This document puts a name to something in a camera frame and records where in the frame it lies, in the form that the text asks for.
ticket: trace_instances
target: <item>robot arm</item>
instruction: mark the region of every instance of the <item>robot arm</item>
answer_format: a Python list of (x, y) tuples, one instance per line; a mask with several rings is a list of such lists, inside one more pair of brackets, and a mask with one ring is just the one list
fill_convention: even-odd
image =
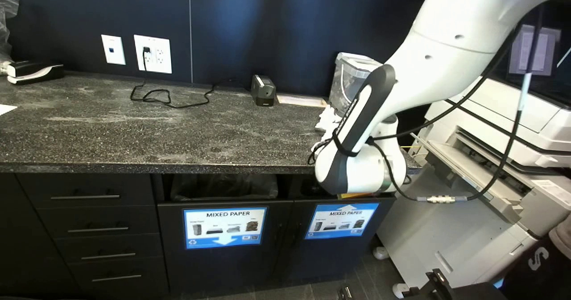
[[(412, 28), (384, 66), (373, 71), (319, 153), (315, 174), (330, 194), (394, 191), (370, 136), (396, 133), (395, 113), (447, 99), (486, 68), (510, 31), (547, 0), (425, 0)], [(395, 138), (377, 141), (402, 184), (405, 163)]]

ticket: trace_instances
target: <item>countertop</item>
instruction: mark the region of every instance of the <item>countertop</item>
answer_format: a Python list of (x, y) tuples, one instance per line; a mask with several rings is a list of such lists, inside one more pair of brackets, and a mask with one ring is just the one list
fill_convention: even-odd
[[(3, 80), (0, 104), (18, 108), (0, 116), (0, 172), (312, 173), (306, 161), (322, 108), (258, 107), (247, 91), (220, 87), (208, 105), (173, 109), (131, 101), (141, 81)], [(177, 105), (203, 101), (209, 89), (151, 81), (136, 96), (157, 88)]]

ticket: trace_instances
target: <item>electrical outlet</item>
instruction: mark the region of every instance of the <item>electrical outlet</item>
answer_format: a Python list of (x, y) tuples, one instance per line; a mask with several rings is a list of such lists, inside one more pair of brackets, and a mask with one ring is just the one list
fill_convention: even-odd
[[(173, 72), (171, 65), (171, 42), (169, 39), (139, 35), (134, 35), (134, 39), (139, 70), (144, 71), (146, 66), (146, 70), (150, 72), (162, 72), (164, 74), (171, 74)], [(146, 52), (143, 56), (143, 48), (145, 47), (149, 48), (149, 52)]]
[(123, 42), (119, 36), (101, 35), (103, 50), (108, 63), (125, 64), (125, 54), (123, 53)]

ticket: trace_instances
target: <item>arrow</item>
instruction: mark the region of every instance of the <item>arrow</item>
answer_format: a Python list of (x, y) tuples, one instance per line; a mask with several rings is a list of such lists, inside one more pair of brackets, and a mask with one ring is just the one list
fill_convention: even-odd
[(343, 207), (339, 207), (337, 210), (339, 211), (352, 211), (352, 210), (356, 210), (356, 207), (351, 206), (350, 204), (347, 204)]
[(221, 237), (218, 238), (218, 240), (214, 240), (214, 242), (221, 245), (227, 245), (234, 241), (236, 241), (236, 239), (232, 239), (230, 235), (222, 235)]

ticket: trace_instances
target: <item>copier machine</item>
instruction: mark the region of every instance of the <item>copier machine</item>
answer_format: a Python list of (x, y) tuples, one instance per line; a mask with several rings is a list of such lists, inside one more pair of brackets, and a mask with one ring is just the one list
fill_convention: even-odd
[[(476, 84), (430, 106), (430, 120)], [(499, 164), (517, 108), (519, 89), (486, 80), (465, 103), (422, 129), (410, 155), (424, 164), (409, 196), (469, 196)], [(439, 268), (453, 288), (494, 281), (571, 211), (571, 108), (530, 94), (509, 153), (490, 190), (467, 203), (429, 204), (398, 198), (377, 231), (409, 287)]]

